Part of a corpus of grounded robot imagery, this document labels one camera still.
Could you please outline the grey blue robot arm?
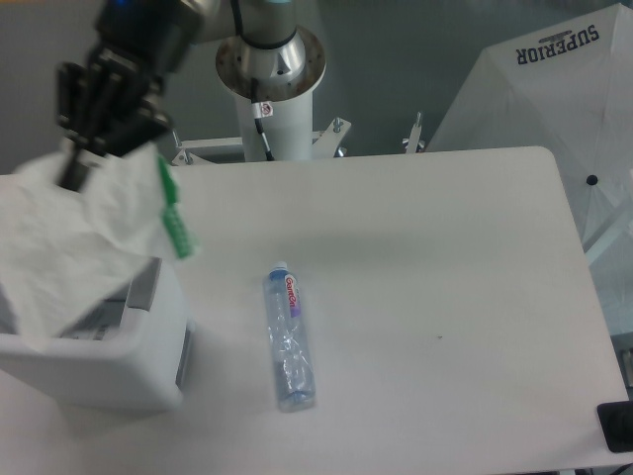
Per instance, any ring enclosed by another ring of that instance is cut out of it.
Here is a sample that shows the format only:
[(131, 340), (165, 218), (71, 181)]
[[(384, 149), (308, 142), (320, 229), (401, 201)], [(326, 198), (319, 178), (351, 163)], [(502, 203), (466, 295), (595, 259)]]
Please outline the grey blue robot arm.
[(216, 65), (251, 103), (294, 99), (325, 67), (293, 1), (106, 1), (95, 30), (85, 63), (64, 62), (56, 74), (56, 120), (70, 150), (55, 183), (72, 192), (90, 172), (86, 153), (122, 157), (172, 130), (160, 101), (194, 45), (221, 42)]

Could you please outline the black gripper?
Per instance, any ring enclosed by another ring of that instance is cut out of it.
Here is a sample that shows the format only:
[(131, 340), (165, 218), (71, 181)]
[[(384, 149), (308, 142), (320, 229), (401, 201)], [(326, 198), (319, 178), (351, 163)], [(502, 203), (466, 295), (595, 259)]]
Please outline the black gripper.
[(83, 151), (122, 157), (169, 133), (161, 106), (166, 79), (198, 33), (191, 1), (108, 1), (87, 67), (63, 63), (57, 72), (57, 121), (72, 145), (57, 184), (79, 191), (89, 166)]

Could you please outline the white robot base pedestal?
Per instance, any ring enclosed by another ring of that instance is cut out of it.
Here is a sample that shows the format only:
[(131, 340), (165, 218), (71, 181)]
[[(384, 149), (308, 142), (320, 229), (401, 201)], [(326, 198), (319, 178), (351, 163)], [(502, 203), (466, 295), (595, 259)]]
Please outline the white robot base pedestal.
[[(266, 161), (263, 140), (257, 132), (253, 104), (247, 98), (233, 96), (243, 154), (246, 162)], [(312, 158), (313, 94), (272, 102), (272, 115), (261, 124), (272, 156), (276, 161), (303, 161)]]

